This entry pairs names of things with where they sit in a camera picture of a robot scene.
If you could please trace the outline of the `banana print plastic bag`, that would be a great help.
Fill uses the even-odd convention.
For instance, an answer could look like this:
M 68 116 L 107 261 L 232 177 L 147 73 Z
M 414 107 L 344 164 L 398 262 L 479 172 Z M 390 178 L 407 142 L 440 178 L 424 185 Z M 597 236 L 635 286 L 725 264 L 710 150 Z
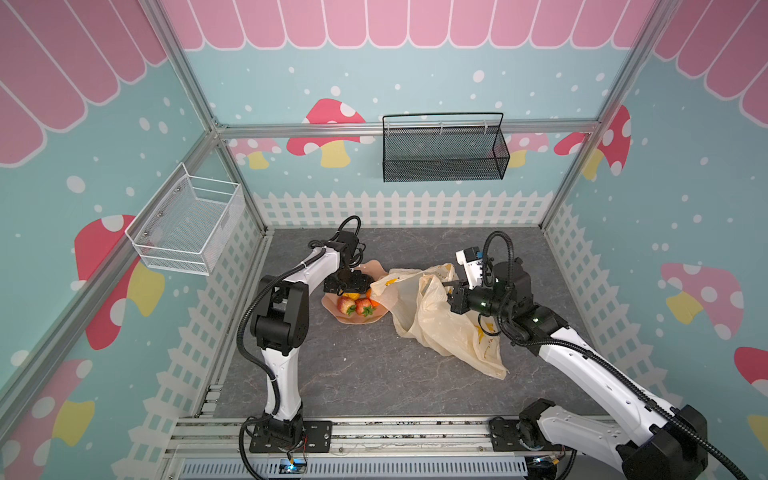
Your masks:
M 450 289 L 444 284 L 458 278 L 450 263 L 425 270 L 393 269 L 371 285 L 372 297 L 391 312 L 399 336 L 503 380 L 508 370 L 501 358 L 498 327 L 476 312 L 450 310 Z

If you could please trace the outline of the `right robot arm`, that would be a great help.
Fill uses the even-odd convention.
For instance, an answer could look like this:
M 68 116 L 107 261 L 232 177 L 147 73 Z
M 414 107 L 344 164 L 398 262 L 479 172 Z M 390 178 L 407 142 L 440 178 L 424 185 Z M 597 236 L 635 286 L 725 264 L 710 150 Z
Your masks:
M 597 421 L 547 399 L 526 407 L 512 439 L 529 451 L 561 446 L 613 467 L 627 479 L 696 479 L 708 466 L 706 419 L 677 408 L 628 378 L 569 324 L 536 303 L 520 259 L 495 273 L 483 259 L 459 261 L 466 277 L 451 282 L 452 312 L 492 319 L 492 335 L 554 366 L 609 415 Z

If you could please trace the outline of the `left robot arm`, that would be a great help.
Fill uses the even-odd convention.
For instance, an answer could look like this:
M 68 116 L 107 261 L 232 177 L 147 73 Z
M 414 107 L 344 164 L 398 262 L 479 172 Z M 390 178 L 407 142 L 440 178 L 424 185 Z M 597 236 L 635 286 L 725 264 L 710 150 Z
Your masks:
M 364 245 L 354 233 L 336 232 L 330 239 L 312 241 L 310 255 L 288 271 L 265 276 L 245 315 L 245 327 L 255 338 L 260 355 L 241 355 L 267 375 L 264 424 L 258 434 L 285 449 L 303 441 L 302 400 L 298 387 L 299 350 L 310 326 L 309 300 L 315 289 L 335 300 L 337 312 L 370 315 L 374 307 L 365 301 L 373 283 L 357 269 Z

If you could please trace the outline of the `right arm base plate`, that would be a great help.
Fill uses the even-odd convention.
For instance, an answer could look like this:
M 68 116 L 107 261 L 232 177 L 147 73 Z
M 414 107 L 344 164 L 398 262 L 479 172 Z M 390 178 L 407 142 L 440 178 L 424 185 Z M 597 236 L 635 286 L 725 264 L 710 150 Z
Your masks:
M 527 421 L 496 416 L 488 421 L 494 452 L 538 451 L 543 444 Z

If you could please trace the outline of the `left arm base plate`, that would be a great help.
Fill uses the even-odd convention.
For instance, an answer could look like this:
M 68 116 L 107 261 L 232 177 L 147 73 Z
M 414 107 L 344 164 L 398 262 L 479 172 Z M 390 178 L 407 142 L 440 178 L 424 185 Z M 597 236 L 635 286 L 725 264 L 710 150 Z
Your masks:
M 247 434 L 250 453 L 280 453 L 291 450 L 298 453 L 328 453 L 332 437 L 331 421 L 303 420 L 268 422 Z

